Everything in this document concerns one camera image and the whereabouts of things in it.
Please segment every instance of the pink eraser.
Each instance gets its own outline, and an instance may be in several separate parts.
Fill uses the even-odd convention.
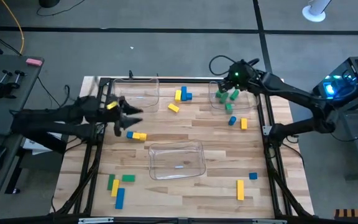
[[[29,65],[36,65],[36,66],[42,65],[42,61],[36,60],[36,59],[31,59],[31,58],[28,58],[25,62],[28,63]]]

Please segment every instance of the desk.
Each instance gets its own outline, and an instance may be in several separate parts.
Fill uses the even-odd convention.
[[[81,96],[88,94],[91,84],[91,77],[85,77]],[[113,125],[106,128],[92,216],[273,218],[257,109],[236,114],[237,119],[248,119],[248,129],[241,131],[239,122],[228,126],[231,115],[210,112],[208,84],[184,85],[193,93],[193,100],[180,103],[179,113],[169,111],[167,106],[174,102],[175,90],[182,84],[161,83],[159,110],[137,115],[143,117],[143,122],[129,130],[147,133],[146,142],[127,139],[126,131],[122,137],[115,137]],[[272,106],[276,122],[292,122],[287,100],[273,97]],[[204,175],[178,180],[150,178],[148,148],[151,144],[192,139],[203,143],[207,167]],[[286,143],[298,150],[297,144]],[[57,209],[78,185],[85,147],[76,147],[65,154],[53,201]],[[302,206],[313,213],[301,159],[284,147],[282,157],[289,189]],[[257,172],[259,178],[249,180],[249,172]],[[134,183],[120,183],[120,187],[126,189],[122,210],[114,208],[115,198],[110,197],[107,190],[109,174],[115,174],[118,179],[124,174],[136,175]],[[244,201],[236,199],[237,179],[244,180]],[[81,211],[87,195],[88,189],[85,189]],[[279,190],[278,196],[283,210]]]
[[[28,74],[27,77],[22,79],[21,87],[15,90],[16,99],[0,99],[3,104],[5,101],[10,101],[10,105],[13,110],[21,110],[30,95],[31,89],[41,71],[41,67],[30,66],[26,64],[28,57],[13,56],[13,55],[0,55],[0,79],[2,77],[2,69],[14,72],[15,70],[21,70]],[[14,82],[16,75],[11,77],[10,81]],[[7,177],[9,169],[11,168],[12,162],[17,154],[18,149],[21,146],[22,136],[18,134],[11,134],[9,136],[0,136],[0,145],[4,145],[8,148],[5,156],[4,165],[0,170],[0,190]]]

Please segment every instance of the yellow block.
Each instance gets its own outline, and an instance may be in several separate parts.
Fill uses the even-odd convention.
[[[112,182],[112,189],[111,189],[112,197],[117,197],[118,187],[119,187],[119,180],[114,180]]]
[[[247,118],[241,118],[241,129],[247,129]]]
[[[179,103],[180,99],[181,99],[181,90],[177,90],[177,92],[175,93],[175,101]]]
[[[146,138],[147,138],[147,134],[145,134],[145,133],[141,133],[141,134],[140,134],[140,138],[139,138],[139,139],[140,139],[141,141],[146,141]]]
[[[115,106],[117,106],[118,105],[118,102],[116,102],[116,101],[113,101],[112,103],[110,103],[110,104],[108,104],[107,105],[107,110],[111,110],[111,109],[113,109]]]
[[[140,139],[140,133],[134,133],[132,136],[133,139]]]
[[[244,181],[237,180],[237,200],[244,200]]]
[[[176,112],[176,113],[179,111],[179,107],[173,105],[172,103],[170,103],[170,104],[168,105],[168,108],[170,108],[171,110],[173,110],[173,111]]]

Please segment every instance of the green block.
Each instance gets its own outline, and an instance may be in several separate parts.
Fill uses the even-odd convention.
[[[122,175],[123,182],[135,182],[135,175]]]
[[[115,178],[116,178],[116,176],[114,174],[109,175],[109,184],[107,185],[108,190],[112,189],[112,182],[114,181]]]
[[[226,103],[226,114],[233,114],[233,107],[231,106],[230,103]]]
[[[222,93],[221,93],[219,90],[216,91],[215,97],[216,97],[216,98],[222,97]]]
[[[239,96],[239,90],[234,90],[234,92],[230,96],[230,100],[235,100]]]
[[[227,99],[228,96],[229,96],[228,92],[223,93],[221,99],[219,100],[219,102],[220,103],[226,102],[226,99]]]

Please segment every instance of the blue light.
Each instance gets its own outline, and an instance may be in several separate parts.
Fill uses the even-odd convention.
[[[333,95],[335,93],[335,90],[331,84],[326,85],[326,91],[330,95]]]

